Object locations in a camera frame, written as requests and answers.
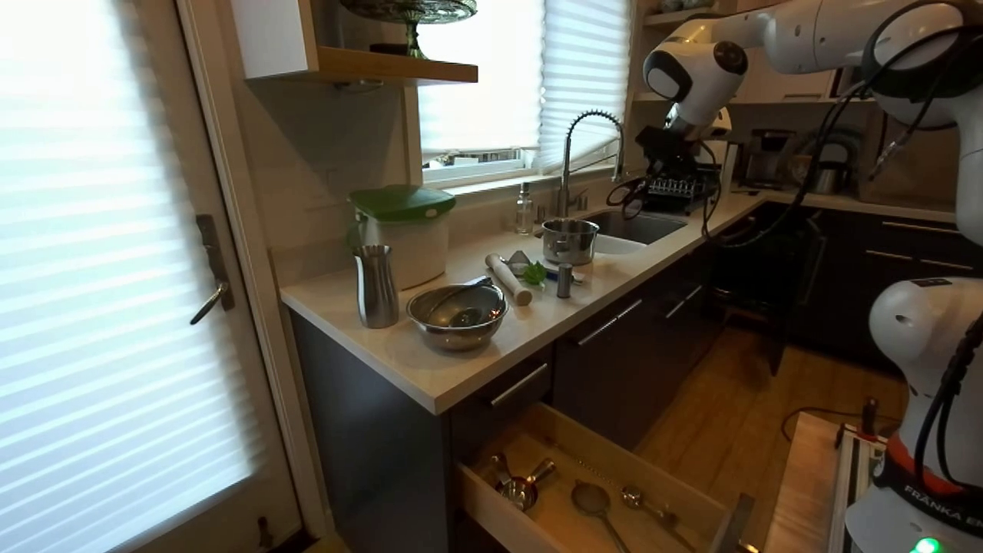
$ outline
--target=utensil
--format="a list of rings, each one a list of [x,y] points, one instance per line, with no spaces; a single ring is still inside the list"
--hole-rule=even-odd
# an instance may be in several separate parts
[[[616,534],[616,529],[607,520],[611,497],[605,488],[598,488],[593,482],[573,482],[570,500],[580,512],[598,520],[605,524],[605,531],[611,534],[615,547],[626,553],[625,538]]]
[[[515,274],[504,261],[484,256],[484,264],[496,281],[515,302],[515,306],[526,306],[531,302],[531,291],[515,280]]]
[[[390,266],[390,245],[360,245],[357,258],[357,305],[368,328],[383,328],[398,319],[398,298]]]
[[[551,218],[542,226],[544,233],[544,258],[551,264],[591,264],[591,244],[598,233],[595,220],[566,220]]]
[[[467,284],[441,284],[418,296],[408,306],[432,350],[473,350],[492,340],[504,319],[504,298],[481,277]]]
[[[646,492],[637,488],[637,486],[625,486],[622,488],[622,505],[632,507],[632,510],[646,510],[661,529],[666,529],[672,534],[672,539],[680,539],[686,551],[697,551],[694,545],[689,545],[677,524],[680,524],[680,517],[672,510],[665,510],[665,507],[647,507],[646,500]]]
[[[544,457],[529,476],[512,476],[507,468],[504,450],[492,455],[492,468],[496,468],[496,482],[499,488],[518,507],[529,510],[538,497],[542,488],[538,482],[548,478],[557,470],[553,457]]]

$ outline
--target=sink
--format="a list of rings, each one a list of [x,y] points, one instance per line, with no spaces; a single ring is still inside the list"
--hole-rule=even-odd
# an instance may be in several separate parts
[[[641,250],[646,250],[646,244],[611,235],[611,233],[595,233],[593,244],[591,244],[593,256],[632,256],[632,253],[641,253]]]
[[[591,220],[598,223],[598,235],[616,235],[616,238],[632,238],[632,244],[654,244],[665,238],[669,233],[677,233],[680,226],[686,226],[686,216],[665,216],[665,212],[638,212],[638,216],[625,216],[616,209],[611,212],[598,212],[591,216]]]

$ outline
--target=bottle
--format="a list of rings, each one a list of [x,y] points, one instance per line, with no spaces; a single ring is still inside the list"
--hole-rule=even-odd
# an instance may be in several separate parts
[[[518,185],[515,195],[515,230],[518,233],[535,233],[535,199],[529,195],[529,185]]]
[[[390,270],[390,245],[364,245],[357,256],[357,305],[368,328],[398,319],[398,298]]]

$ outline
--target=faucet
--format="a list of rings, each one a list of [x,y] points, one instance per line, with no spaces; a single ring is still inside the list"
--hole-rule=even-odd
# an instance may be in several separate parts
[[[615,122],[615,130],[616,130],[616,165],[611,173],[611,180],[622,180],[622,174],[625,174],[625,130],[622,130],[622,122],[607,109],[583,109],[583,113],[579,113],[573,122],[566,130],[566,140],[563,140],[559,218],[569,216],[569,199],[570,199],[570,140],[573,140],[573,130],[588,118],[602,118],[602,119]]]

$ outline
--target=wooden floor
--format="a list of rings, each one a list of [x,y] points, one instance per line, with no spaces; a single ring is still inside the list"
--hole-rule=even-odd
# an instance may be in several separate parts
[[[637,450],[729,507],[741,492],[751,493],[755,505],[746,539],[765,545],[790,455],[782,420],[794,434],[797,407],[858,413],[869,396],[881,419],[900,419],[905,387],[799,346],[785,346],[779,370],[770,376],[759,335],[726,328]]]

